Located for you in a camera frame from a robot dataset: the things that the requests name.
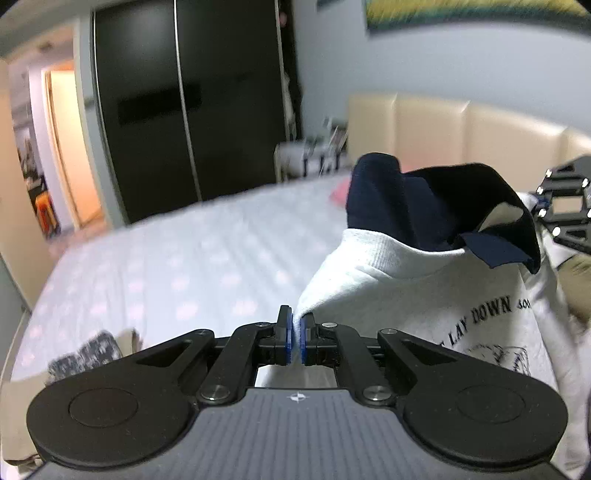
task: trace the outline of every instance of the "bed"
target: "bed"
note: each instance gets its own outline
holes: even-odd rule
[[[346,227],[330,200],[347,172],[267,186],[155,216],[66,252],[33,311],[12,380],[100,330],[143,347],[195,328],[231,335],[295,305]]]
[[[348,151],[396,155],[404,170],[481,161],[528,191],[546,168],[591,152],[591,138],[466,100],[360,93],[349,100]],[[102,329],[135,328],[146,348],[197,327],[225,336],[273,321],[337,247],[346,215],[329,195],[346,176],[222,197],[68,251],[33,311],[12,380],[44,370]]]

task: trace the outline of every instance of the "orange object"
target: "orange object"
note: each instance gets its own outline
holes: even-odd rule
[[[37,219],[41,230],[46,236],[51,235],[57,229],[56,216],[51,206],[49,192],[43,192],[35,198],[35,208],[37,209]]]

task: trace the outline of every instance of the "metal pivot screw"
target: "metal pivot screw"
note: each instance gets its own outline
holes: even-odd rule
[[[384,401],[392,396],[392,390],[382,385],[372,385],[363,391],[363,396],[371,401]]]
[[[223,400],[230,396],[230,391],[223,385],[207,385],[201,389],[199,394],[209,401]]]

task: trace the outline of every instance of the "sliding wardrobe door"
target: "sliding wardrobe door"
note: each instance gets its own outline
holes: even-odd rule
[[[176,0],[187,117],[203,199],[275,182],[285,140],[275,0]]]
[[[100,107],[131,222],[197,201],[181,111],[173,0],[97,11]]]

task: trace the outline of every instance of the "cream upholstered headboard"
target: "cream upholstered headboard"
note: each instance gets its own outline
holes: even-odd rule
[[[396,156],[403,171],[485,163],[526,192],[547,168],[591,153],[591,137],[468,100],[358,93],[349,99],[348,157],[369,152]]]

